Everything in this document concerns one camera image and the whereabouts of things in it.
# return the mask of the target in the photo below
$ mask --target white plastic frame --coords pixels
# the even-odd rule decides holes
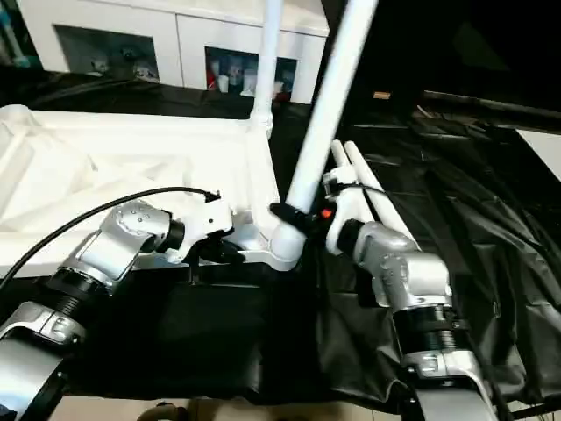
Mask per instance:
[[[31,0],[20,0],[20,2],[22,1],[30,2],[31,6]],[[237,142],[239,150],[245,152],[243,155],[227,158],[242,159],[239,164],[245,168],[242,171],[242,174],[245,175],[245,188],[242,199],[232,198],[231,191],[224,191],[224,195],[231,200],[232,209],[240,216],[238,220],[235,218],[236,231],[231,236],[231,240],[244,248],[243,253],[248,262],[265,262],[277,270],[289,270],[294,267],[301,256],[304,237],[290,225],[280,223],[268,210],[270,203],[279,200],[267,140],[272,128],[271,102],[282,5],[283,0],[268,0],[266,3],[259,51],[258,83],[254,109],[249,120],[46,111],[35,111],[33,116],[46,129],[56,132],[63,138],[67,137],[74,143],[83,141],[84,145],[87,145],[102,136],[106,136],[108,139],[118,137],[118,142],[107,146],[113,152],[115,148],[126,152],[134,148],[146,147],[139,141],[146,139],[146,135],[148,137],[152,135],[152,141],[154,138],[168,136],[168,142],[165,145],[161,143],[160,146],[169,147],[171,150],[174,150],[175,147],[184,148],[185,145],[181,142],[185,142],[186,139],[194,139],[193,147],[197,148],[208,143],[205,140],[210,143],[215,140],[217,144],[225,139]],[[321,180],[331,141],[344,108],[376,5],[377,0],[350,0],[346,6],[288,193],[287,202],[302,211],[309,211]],[[335,148],[338,150],[338,157],[342,158],[340,146],[335,146]],[[221,156],[221,153],[224,151],[221,151],[220,148],[209,151],[204,162],[199,165],[207,165],[213,159]],[[227,179],[232,175],[222,174],[222,176]],[[70,243],[72,246],[76,244],[73,235],[70,232],[59,240],[57,247],[47,247],[43,253],[37,256],[39,261],[35,261],[35,265],[28,265],[26,273],[20,275],[45,275],[53,271],[56,265],[64,259],[66,253],[71,250]],[[19,241],[20,245],[27,241],[30,243],[28,246],[38,239],[36,235],[25,237],[18,236],[16,233],[12,238],[12,240]],[[0,253],[0,259],[3,259],[0,260],[0,268],[5,271],[6,261],[13,263],[19,255],[21,253],[6,257],[4,253]],[[141,268],[165,266],[161,260],[154,258],[142,260],[138,265]]]

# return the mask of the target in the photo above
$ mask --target black tarp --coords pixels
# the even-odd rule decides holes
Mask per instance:
[[[0,81],[0,105],[36,110],[245,118],[252,106],[248,98],[80,75],[0,68]],[[270,146],[282,196],[308,114],[301,105],[274,109]],[[506,398],[558,396],[557,179],[513,131],[363,123],[339,138],[357,142],[421,247],[447,263]],[[202,268],[195,285],[188,279],[187,269],[130,276],[89,335],[70,392],[267,404],[346,399],[395,410],[404,383],[391,317],[360,305],[345,257],[309,246],[291,273],[244,265]],[[13,282],[0,297],[0,318],[34,291],[30,279]]]

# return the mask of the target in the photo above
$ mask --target black cloth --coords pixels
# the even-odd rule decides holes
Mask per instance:
[[[0,68],[0,104],[36,110],[246,118],[248,98]],[[270,140],[286,195],[309,108],[278,104]],[[513,131],[447,122],[342,128],[423,250],[440,254],[458,306],[507,399],[561,393],[561,197]],[[0,318],[32,298],[0,297]],[[347,258],[306,247],[297,269],[260,265],[131,275],[90,333],[70,393],[122,398],[243,396],[253,403],[345,399],[395,411],[401,377],[391,315],[359,302]]]

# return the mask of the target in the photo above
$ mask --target white cabinet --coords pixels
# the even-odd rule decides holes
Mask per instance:
[[[183,86],[173,13],[84,0],[18,0],[45,70]]]
[[[18,0],[46,70],[251,95],[266,0]],[[310,103],[329,33],[321,0],[285,0],[275,88]]]

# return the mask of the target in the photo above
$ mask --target glass cabinet door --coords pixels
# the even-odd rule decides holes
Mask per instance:
[[[45,70],[183,86],[173,13],[83,0],[18,0]]]
[[[208,90],[223,94],[255,96],[259,56],[242,51],[205,47]],[[277,101],[290,101],[295,83],[297,60],[277,59],[274,94]]]
[[[73,73],[159,82],[150,37],[55,25],[60,46]]]

